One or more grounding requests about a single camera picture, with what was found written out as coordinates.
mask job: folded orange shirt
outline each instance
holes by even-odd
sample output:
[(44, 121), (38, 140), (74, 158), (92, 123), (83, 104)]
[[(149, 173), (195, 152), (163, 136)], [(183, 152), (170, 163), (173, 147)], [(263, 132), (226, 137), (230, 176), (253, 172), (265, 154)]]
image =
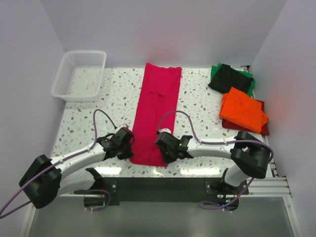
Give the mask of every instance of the folded orange shirt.
[(269, 120), (259, 101), (233, 87), (223, 95), (219, 117), (257, 133)]

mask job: pink cloth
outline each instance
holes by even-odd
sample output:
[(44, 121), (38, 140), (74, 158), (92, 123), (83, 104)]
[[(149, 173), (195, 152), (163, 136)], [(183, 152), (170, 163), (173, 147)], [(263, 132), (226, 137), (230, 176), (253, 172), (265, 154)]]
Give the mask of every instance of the pink cloth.
[[(134, 164), (164, 166), (159, 148), (155, 144), (156, 130), (161, 118), (176, 110), (181, 79), (181, 68), (161, 68), (146, 64), (136, 118), (133, 126), (135, 142), (132, 146)], [(175, 114), (165, 118), (161, 128), (173, 132)]]

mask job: laundry basket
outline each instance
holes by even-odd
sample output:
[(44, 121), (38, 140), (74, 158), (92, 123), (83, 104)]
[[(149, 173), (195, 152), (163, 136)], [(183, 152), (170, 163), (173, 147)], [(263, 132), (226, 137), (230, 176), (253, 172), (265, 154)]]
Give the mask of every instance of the laundry basket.
[(106, 53), (69, 51), (59, 66), (51, 94), (65, 101), (96, 101), (103, 78)]

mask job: terrazzo table surface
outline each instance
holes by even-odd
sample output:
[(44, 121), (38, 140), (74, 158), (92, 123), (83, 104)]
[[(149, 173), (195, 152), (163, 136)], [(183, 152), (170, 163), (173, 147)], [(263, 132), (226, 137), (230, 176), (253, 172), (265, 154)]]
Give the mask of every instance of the terrazzo table surface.
[[(235, 136), (237, 130), (222, 127), (219, 118), (222, 94), (210, 89), (210, 69), (183, 68), (177, 109), (187, 112), (199, 138)], [(104, 70), (101, 94), (97, 102), (67, 102), (58, 131), (53, 156), (66, 155), (93, 141), (92, 113), (104, 110), (116, 125), (127, 123), (133, 128), (137, 103), (141, 91), (144, 68), (110, 68)], [(97, 113), (98, 136), (113, 132), (113, 126), (101, 113)], [(189, 121), (182, 114), (176, 115), (175, 136), (192, 135)], [(260, 134), (251, 133), (263, 141)], [(200, 157), (178, 159), (168, 167), (132, 164), (129, 160), (111, 158), (95, 163), (103, 176), (112, 177), (221, 177), (227, 167), (234, 165), (230, 159)], [(270, 165), (267, 177), (272, 177)]]

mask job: cable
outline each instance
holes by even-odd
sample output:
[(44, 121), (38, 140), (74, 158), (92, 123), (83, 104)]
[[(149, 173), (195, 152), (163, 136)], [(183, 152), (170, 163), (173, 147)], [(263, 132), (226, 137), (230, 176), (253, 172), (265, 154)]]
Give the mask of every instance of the cable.
[[(160, 130), (160, 127), (161, 127), (161, 124), (163, 122), (163, 120), (169, 115), (169, 114), (172, 114), (172, 113), (182, 113), (184, 114), (188, 120), (189, 120), (189, 123), (190, 123), (190, 126), (191, 126), (191, 130), (192, 130), (192, 133), (193, 133), (193, 136), (194, 138), (200, 142), (201, 144), (206, 144), (206, 145), (225, 145), (225, 144), (234, 144), (234, 143), (254, 143), (254, 144), (259, 144), (265, 148), (267, 148), (271, 155), (270, 155), (270, 159), (269, 159), (269, 162), (273, 159), (273, 156), (274, 156), (274, 152), (272, 150), (272, 148), (270, 146), (268, 146), (267, 144), (263, 143), (263, 142), (260, 142), (260, 141), (254, 141), (254, 140), (235, 140), (235, 141), (228, 141), (228, 142), (204, 142), (202, 140), (200, 140), (198, 137), (197, 137), (197, 134), (194, 130), (194, 127), (193, 127), (193, 123), (192, 123), (192, 120), (190, 118), (190, 116), (184, 112), (184, 111), (181, 111), (181, 110), (174, 110), (174, 111), (170, 111), (169, 113), (165, 114), (162, 119), (160, 120), (159, 122), (159, 125), (158, 125), (158, 128), (157, 128), (157, 131)], [(204, 203), (208, 203), (208, 204), (212, 204), (212, 205), (217, 205), (216, 203), (214, 202), (211, 202), (211, 201), (199, 201), (198, 202), (198, 206), (202, 209), (205, 209), (205, 210), (218, 210), (218, 209), (223, 209), (229, 205), (231, 205), (232, 203), (234, 203), (244, 192), (246, 192), (247, 188), (249, 187), (249, 185), (252, 183), (252, 181), (254, 180), (254, 178), (251, 178), (248, 182), (248, 184), (246, 185), (246, 187), (233, 199), (231, 200), (230, 202), (226, 203), (224, 206), (217, 206), (217, 207), (214, 207), (214, 208), (208, 208), (208, 207), (205, 207), (205, 206), (202, 206), (202, 204)]]
[(110, 116), (108, 116), (108, 114), (107, 114), (106, 112), (104, 112), (104, 111), (103, 111), (103, 110), (101, 110), (101, 109), (96, 109), (93, 113), (95, 113), (96, 111), (99, 111), (99, 112), (103, 113), (106, 117), (108, 117), (108, 119), (109, 119), (109, 120), (110, 120), (110, 122), (112, 123), (112, 125), (113, 125), (114, 129), (117, 129), (117, 126), (115, 126), (115, 124), (114, 124), (113, 120), (110, 118)]
[(108, 191), (103, 190), (103, 189), (93, 189), (93, 190), (89, 190), (89, 191), (102, 192), (102, 193), (104, 193), (104, 196), (105, 196), (105, 194), (107, 194), (108, 197), (109, 197), (109, 200), (108, 200), (108, 202), (105, 205), (103, 205), (103, 206), (101, 206), (101, 207), (99, 207), (97, 209), (87, 208), (89, 211), (101, 211), (101, 210), (103, 210), (104, 208), (106, 208), (110, 204), (110, 202), (111, 202), (111, 194)]
[[(97, 125), (96, 125), (96, 121), (95, 121), (95, 115), (96, 115), (96, 112), (102, 112), (106, 117), (108, 117), (108, 119), (111, 121), (111, 123), (113, 124), (114, 128), (116, 129), (117, 127), (115, 126), (114, 122), (112, 121), (112, 119), (108, 116), (108, 114), (106, 112), (104, 112), (103, 110), (100, 110), (100, 109), (96, 109), (94, 112), (93, 112), (93, 127), (94, 127), (94, 142), (92, 144), (92, 146), (89, 148), (89, 149), (86, 149), (86, 150), (83, 150), (83, 151), (80, 151), (80, 152), (77, 152), (77, 153), (74, 153), (70, 156), (67, 156), (67, 157), (64, 157), (62, 159), (62, 162), (64, 161), (67, 161), (73, 157), (76, 157), (76, 156), (79, 156), (79, 155), (82, 155), (86, 152), (88, 152), (89, 150), (93, 149), (97, 143), (97, 137), (98, 137), (98, 133), (97, 133)], [(46, 169), (42, 170), (40, 173), (38, 173), (37, 175), (35, 175), (32, 179), (30, 179), (28, 182), (26, 182), (22, 187), (20, 187), (18, 189), (18, 191), (3, 205), (3, 207), (0, 209), (0, 219), (12, 214), (13, 212), (21, 209), (22, 207), (26, 206), (27, 204), (31, 203), (31, 201), (28, 201), (20, 206), (18, 206), (17, 208), (3, 214), (4, 210), (6, 210), (6, 208), (10, 205), (10, 203), (31, 183), (33, 182), (34, 180), (36, 180), (37, 178), (39, 178), (42, 174), (45, 174), (47, 171), (49, 171), (50, 169), (52, 169), (53, 167), (59, 165), (61, 163), (61, 161), (58, 161), (52, 165), (50, 165), (49, 167), (47, 167)]]

